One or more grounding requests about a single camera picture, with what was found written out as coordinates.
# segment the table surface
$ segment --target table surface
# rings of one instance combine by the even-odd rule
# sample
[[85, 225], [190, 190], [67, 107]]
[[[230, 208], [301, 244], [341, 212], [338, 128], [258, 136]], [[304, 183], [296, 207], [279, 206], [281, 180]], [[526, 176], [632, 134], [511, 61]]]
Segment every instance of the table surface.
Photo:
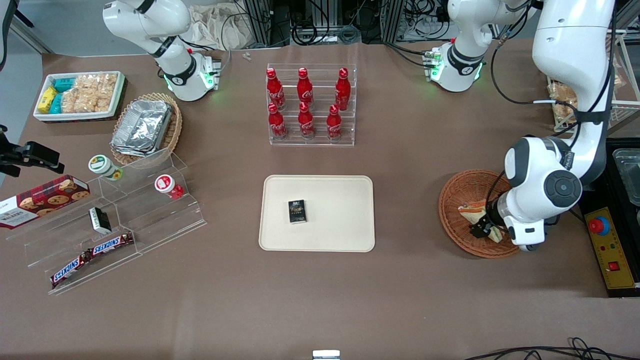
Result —
[[[514, 99], [547, 96], [531, 44], [512, 40], [496, 60], [498, 81]], [[460, 359], [564, 346], [569, 336], [640, 355], [640, 300], [606, 298], [576, 218], [563, 216], [537, 252], [501, 260], [464, 253], [440, 225], [436, 204], [446, 180], [470, 168], [500, 170], [522, 135], [549, 135], [548, 106], [505, 101], [488, 71], [466, 92], [445, 92], [382, 45], [250, 54], [247, 61], [234, 53], [220, 90], [179, 103], [184, 127], [176, 153], [190, 167], [205, 227], [60, 296], [34, 286], [44, 275], [27, 269], [22, 246], [0, 241], [2, 359], [308, 359], [323, 348], [341, 350], [344, 359]], [[45, 74], [122, 71], [126, 103], [167, 92], [150, 56], [43, 61]], [[359, 71], [356, 146], [270, 146], [267, 63], [352, 61]], [[29, 117], [21, 141], [56, 149], [68, 174], [91, 179], [86, 163], [109, 154], [113, 125]], [[369, 176], [375, 248], [262, 250], [262, 184], [271, 174]], [[0, 192], [6, 198], [54, 176], [25, 168]]]

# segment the coca-cola bottle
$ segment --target coca-cola bottle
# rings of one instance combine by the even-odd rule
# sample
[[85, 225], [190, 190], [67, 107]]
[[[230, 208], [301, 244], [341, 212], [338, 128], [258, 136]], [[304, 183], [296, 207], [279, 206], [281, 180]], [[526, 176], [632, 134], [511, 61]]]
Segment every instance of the coca-cola bottle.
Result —
[[307, 68], [305, 67], [298, 69], [298, 98], [300, 102], [306, 102], [309, 105], [309, 109], [313, 109], [314, 86], [309, 81]]
[[349, 70], [341, 67], [338, 71], [338, 82], [335, 84], [335, 103], [340, 111], [347, 110], [351, 96], [351, 84], [349, 84]]
[[284, 126], [282, 114], [278, 111], [278, 106], [273, 103], [269, 104], [269, 126], [275, 140], [282, 141], [287, 138], [287, 128]]
[[278, 106], [278, 110], [284, 110], [284, 89], [282, 88], [280, 80], [276, 76], [276, 70], [272, 67], [267, 69], [267, 92], [269, 92], [271, 102]]
[[316, 129], [314, 128], [314, 117], [309, 112], [309, 104], [307, 102], [300, 103], [298, 122], [300, 123], [300, 132], [302, 133], [303, 139], [311, 140], [316, 136]]
[[342, 138], [341, 126], [342, 118], [338, 114], [338, 106], [331, 105], [329, 107], [329, 116], [326, 118], [326, 133], [329, 136], [329, 141], [340, 141], [340, 138]]

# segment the teal package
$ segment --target teal package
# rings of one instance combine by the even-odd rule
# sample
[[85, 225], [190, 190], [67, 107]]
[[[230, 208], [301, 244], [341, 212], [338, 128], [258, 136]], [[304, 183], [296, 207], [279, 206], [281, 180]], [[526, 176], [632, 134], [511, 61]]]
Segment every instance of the teal package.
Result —
[[75, 81], [76, 79], [74, 78], [57, 79], [53, 83], [53, 88], [56, 89], [57, 92], [65, 92], [74, 86]]
[[62, 114], [62, 94], [56, 95], [51, 103], [50, 114]]

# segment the red switch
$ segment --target red switch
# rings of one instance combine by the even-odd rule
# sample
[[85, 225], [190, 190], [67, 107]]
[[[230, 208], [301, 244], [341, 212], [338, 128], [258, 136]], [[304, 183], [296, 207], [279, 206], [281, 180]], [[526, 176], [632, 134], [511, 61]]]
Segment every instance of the red switch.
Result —
[[595, 219], [592, 219], [591, 221], [589, 221], [588, 227], [589, 231], [594, 234], [598, 234], [600, 236], [609, 234], [609, 221], [604, 217], [596, 217]]
[[609, 271], [619, 271], [620, 270], [620, 264], [618, 264], [617, 261], [611, 261], [609, 263]]

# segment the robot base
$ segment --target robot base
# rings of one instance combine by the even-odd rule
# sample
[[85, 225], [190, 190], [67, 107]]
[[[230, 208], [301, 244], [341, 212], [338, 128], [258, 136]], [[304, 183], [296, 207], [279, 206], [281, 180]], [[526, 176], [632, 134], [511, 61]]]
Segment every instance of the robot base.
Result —
[[467, 75], [460, 75], [458, 70], [451, 65], [447, 58], [447, 53], [453, 44], [448, 42], [441, 47], [434, 47], [431, 52], [427, 52], [422, 56], [422, 62], [427, 69], [424, 73], [428, 81], [438, 83], [443, 89], [450, 92], [462, 92], [470, 88], [471, 85], [480, 77], [480, 69], [482, 64]]
[[213, 61], [211, 57], [198, 53], [192, 56], [196, 60], [196, 71], [183, 85], [173, 84], [164, 77], [169, 90], [182, 101], [198, 100], [207, 92], [217, 90], [220, 82], [220, 61]]

